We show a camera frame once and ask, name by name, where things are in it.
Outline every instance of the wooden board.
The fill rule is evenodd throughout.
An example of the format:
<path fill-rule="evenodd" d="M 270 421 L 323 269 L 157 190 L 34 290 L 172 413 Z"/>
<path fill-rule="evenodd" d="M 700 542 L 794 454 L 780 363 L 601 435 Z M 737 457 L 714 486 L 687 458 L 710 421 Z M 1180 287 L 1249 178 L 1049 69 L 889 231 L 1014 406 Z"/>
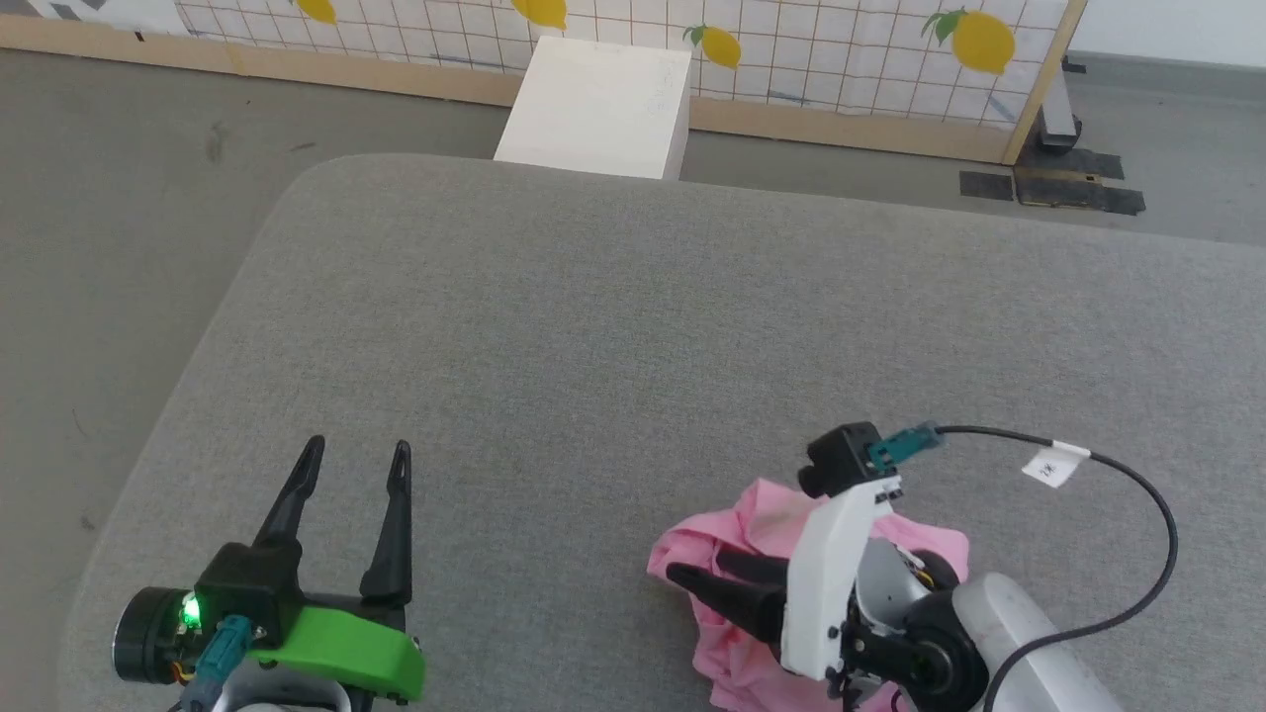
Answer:
<path fill-rule="evenodd" d="M 703 98 L 691 101 L 690 128 L 1014 165 L 1085 6 L 1086 0 L 1069 0 L 1034 90 L 1012 133 L 990 127 Z M 141 34 L 101 24 L 19 15 L 0 15 L 0 47 L 498 106 L 513 105 L 520 84 L 513 75 Z"/>

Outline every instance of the cable label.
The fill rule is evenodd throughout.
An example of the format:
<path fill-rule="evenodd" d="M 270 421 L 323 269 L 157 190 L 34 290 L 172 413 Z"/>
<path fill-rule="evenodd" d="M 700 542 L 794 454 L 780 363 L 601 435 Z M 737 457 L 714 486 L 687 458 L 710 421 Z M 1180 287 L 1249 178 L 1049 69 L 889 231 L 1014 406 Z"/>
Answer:
<path fill-rule="evenodd" d="M 1020 471 L 1041 483 L 1057 488 L 1069 481 L 1072 471 L 1089 456 L 1090 451 L 1085 447 L 1053 441 L 1051 447 L 1038 450 L 1037 455 Z"/>

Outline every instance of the white box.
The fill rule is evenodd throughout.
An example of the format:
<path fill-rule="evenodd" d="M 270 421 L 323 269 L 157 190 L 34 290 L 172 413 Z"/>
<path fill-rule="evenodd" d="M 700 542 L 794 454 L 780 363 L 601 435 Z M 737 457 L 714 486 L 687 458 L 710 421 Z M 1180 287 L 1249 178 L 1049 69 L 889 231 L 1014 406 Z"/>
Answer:
<path fill-rule="evenodd" d="M 676 180 L 689 77 L 689 52 L 542 37 L 495 160 Z"/>

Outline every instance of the gray padded surface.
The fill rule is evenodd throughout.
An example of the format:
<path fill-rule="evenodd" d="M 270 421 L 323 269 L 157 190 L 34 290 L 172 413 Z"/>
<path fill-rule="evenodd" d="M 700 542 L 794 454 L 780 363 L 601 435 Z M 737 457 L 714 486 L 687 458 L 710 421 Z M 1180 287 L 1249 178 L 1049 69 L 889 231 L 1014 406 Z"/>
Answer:
<path fill-rule="evenodd" d="M 396 438 L 413 443 L 418 709 L 706 709 L 656 537 L 851 419 L 1028 429 L 1114 455 L 1182 532 L 1158 603 L 1077 649 L 1131 711 L 1260 706 L 1266 252 L 898 205 L 417 156 L 285 194 L 190 361 L 84 579 L 66 711 L 161 711 L 111 628 L 248 541 L 311 433 L 329 445 L 301 582 L 354 590 Z M 1060 626 L 1163 557 L 1146 495 L 955 436 L 898 509 Z M 380 704 L 381 709 L 392 708 Z"/>

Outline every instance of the yellow lemon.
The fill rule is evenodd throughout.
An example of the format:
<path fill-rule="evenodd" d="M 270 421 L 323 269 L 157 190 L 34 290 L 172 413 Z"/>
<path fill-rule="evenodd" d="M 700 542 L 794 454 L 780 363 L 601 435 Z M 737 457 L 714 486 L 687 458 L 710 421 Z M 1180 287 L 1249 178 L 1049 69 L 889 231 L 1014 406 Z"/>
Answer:
<path fill-rule="evenodd" d="M 334 24 L 334 6 L 329 4 L 329 0 L 295 1 L 299 4 L 299 9 L 303 10 L 309 18 L 328 25 Z"/>
<path fill-rule="evenodd" d="M 690 35 L 690 43 L 695 47 L 703 46 L 704 54 L 714 65 L 732 70 L 738 68 L 738 60 L 743 56 L 743 49 L 738 46 L 738 41 L 734 39 L 733 34 L 719 27 L 698 25 L 687 27 L 686 32 L 681 33 L 682 39 L 686 35 Z"/>
<path fill-rule="evenodd" d="M 1015 37 L 1010 28 L 987 13 L 936 13 L 923 25 L 923 32 L 927 33 L 932 25 L 936 25 L 936 35 L 942 44 L 953 35 L 953 56 L 968 70 L 1000 75 L 1015 54 Z"/>
<path fill-rule="evenodd" d="M 520 15 L 541 27 L 567 29 L 567 0 L 510 0 Z"/>

